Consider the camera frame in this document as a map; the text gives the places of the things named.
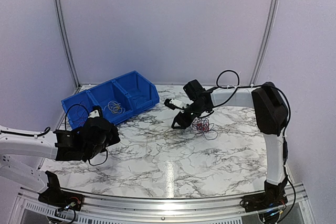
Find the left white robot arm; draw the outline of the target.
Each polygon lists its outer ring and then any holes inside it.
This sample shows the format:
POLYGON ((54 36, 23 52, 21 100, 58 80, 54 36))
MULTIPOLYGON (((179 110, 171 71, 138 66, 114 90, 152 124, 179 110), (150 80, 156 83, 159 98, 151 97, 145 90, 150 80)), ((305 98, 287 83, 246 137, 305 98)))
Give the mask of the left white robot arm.
POLYGON ((109 146, 120 142, 117 127, 102 117, 88 118, 84 125, 71 131, 46 129, 44 132, 13 132, 1 127, 1 176, 44 193, 54 205, 66 202, 56 174, 34 170, 15 160, 15 155, 42 157, 55 161, 92 160, 109 146))

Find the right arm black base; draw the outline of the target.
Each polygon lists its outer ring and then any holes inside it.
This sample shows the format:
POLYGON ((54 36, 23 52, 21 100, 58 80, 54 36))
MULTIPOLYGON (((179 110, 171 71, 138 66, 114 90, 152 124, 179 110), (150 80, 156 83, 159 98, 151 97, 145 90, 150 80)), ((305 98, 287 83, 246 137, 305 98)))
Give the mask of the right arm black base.
POLYGON ((288 176, 285 176, 283 181, 276 185, 265 181, 264 192, 243 196, 239 204, 246 212, 260 211, 280 205, 286 205, 288 202, 285 193, 287 183, 288 176))

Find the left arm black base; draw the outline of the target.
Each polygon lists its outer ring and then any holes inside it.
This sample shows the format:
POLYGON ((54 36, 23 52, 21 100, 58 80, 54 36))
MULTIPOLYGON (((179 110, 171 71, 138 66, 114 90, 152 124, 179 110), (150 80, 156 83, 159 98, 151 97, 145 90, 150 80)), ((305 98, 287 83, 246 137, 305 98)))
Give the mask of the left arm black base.
POLYGON ((45 174, 47 176, 47 188, 39 193, 38 200, 63 210, 80 211, 83 195, 62 190, 56 174, 50 171, 46 171, 45 174))

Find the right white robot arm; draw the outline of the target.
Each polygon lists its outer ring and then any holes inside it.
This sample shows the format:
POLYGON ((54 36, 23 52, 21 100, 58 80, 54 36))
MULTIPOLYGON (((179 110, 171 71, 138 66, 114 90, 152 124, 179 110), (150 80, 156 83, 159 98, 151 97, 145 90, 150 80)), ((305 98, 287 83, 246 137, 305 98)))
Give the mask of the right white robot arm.
POLYGON ((166 99, 164 104, 179 112, 173 120, 172 128, 186 129, 204 112, 212 114, 222 106, 252 108, 256 124, 264 136, 267 154, 267 177, 265 187, 285 186, 288 182, 286 162, 288 149, 285 130, 290 119, 289 106, 284 96, 272 82, 257 86, 212 87, 205 89, 197 80, 184 86, 191 103, 177 99, 166 99))

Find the blue three-compartment plastic bin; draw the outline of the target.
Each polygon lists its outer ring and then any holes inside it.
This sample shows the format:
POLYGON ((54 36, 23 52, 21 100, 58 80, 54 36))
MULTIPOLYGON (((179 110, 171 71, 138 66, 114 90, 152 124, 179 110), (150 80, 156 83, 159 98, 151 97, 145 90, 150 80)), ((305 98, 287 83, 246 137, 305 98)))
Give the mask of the blue three-compartment plastic bin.
POLYGON ((118 125, 154 107, 160 101, 156 86, 132 71, 81 91, 61 101, 71 128, 83 126, 94 105, 103 117, 118 125))

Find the aluminium front rail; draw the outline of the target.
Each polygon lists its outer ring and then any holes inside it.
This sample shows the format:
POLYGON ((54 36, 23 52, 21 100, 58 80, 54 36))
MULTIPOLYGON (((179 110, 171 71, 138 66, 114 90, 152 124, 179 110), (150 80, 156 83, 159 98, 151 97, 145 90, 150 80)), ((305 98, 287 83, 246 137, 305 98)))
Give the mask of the aluminium front rail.
POLYGON ((79 191, 78 210, 62 211, 21 188, 9 223, 315 223, 304 185, 287 186, 286 202, 257 209, 254 193, 191 199, 153 199, 98 195, 79 191))

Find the right aluminium corner post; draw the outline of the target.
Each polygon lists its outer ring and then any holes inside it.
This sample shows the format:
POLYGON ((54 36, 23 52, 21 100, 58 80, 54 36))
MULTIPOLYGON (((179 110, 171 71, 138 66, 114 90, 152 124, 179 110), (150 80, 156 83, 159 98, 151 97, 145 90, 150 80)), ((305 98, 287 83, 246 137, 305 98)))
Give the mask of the right aluminium corner post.
POLYGON ((264 33, 262 35, 262 40, 258 49, 257 59, 255 61, 251 77, 249 79, 249 84, 256 84, 258 77, 260 75, 261 68, 263 66, 263 61, 266 57, 270 35, 276 20, 278 6, 279 6, 279 0, 270 0, 264 33))

